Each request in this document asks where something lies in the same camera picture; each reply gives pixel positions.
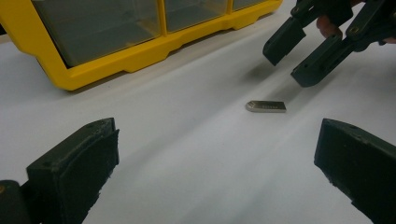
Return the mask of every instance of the white tabletop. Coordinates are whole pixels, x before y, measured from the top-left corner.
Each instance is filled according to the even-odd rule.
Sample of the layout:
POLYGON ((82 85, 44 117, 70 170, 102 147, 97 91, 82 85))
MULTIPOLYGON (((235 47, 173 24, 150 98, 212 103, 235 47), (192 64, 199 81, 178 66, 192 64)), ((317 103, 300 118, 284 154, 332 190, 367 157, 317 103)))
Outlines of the white tabletop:
POLYGON ((24 183, 39 156, 113 117, 120 165, 85 224, 371 223, 314 165, 314 153, 323 118, 396 144, 395 46, 373 44, 301 88, 290 72, 324 40, 315 24, 277 67, 262 56, 292 2, 74 92, 52 86, 11 42, 0 44, 0 179, 24 183), (288 111, 251 113, 250 100, 283 101, 288 111))

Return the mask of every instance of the plastic container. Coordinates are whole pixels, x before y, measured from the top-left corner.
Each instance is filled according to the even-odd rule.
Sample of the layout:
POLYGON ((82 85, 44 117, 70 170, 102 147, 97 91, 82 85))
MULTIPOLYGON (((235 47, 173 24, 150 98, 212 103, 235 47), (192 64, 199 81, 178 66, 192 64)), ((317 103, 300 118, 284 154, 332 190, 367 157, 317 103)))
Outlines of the plastic container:
POLYGON ((240 29, 282 0, 0 0, 0 23, 69 91, 164 60, 193 40, 240 29))
POLYGON ((165 0, 166 28, 175 32, 225 15, 227 0, 165 0))
POLYGON ((236 11, 244 7, 251 7, 265 1, 267 0, 233 0, 233 10, 236 11))
POLYGON ((160 35, 155 0, 33 1, 56 47, 69 66, 160 35))

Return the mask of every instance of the small metal part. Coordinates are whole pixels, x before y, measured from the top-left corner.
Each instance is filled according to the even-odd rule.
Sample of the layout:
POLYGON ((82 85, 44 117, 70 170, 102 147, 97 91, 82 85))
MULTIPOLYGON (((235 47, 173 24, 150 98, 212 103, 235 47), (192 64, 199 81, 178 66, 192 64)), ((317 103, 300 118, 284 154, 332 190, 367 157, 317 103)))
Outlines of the small metal part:
POLYGON ((256 113, 286 113, 285 103, 276 101, 250 101, 246 108, 256 113))
POLYGON ((357 26, 354 26, 354 27, 351 27, 350 29, 349 29, 349 32, 351 33, 351 34, 356 34, 357 32, 359 31, 359 27, 357 27, 357 26))

